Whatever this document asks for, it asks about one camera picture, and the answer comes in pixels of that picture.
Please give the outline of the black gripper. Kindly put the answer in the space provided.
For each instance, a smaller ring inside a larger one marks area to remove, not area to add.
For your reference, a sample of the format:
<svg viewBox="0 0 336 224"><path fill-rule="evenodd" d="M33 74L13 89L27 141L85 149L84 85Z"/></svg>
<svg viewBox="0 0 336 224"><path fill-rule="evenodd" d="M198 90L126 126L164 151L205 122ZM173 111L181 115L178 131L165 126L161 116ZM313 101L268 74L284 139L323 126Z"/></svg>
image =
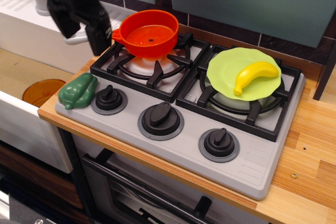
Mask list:
<svg viewBox="0 0 336 224"><path fill-rule="evenodd" d="M47 0L48 11L65 38L70 38L86 24L92 52L101 55L112 45L112 28L99 0Z"/></svg>

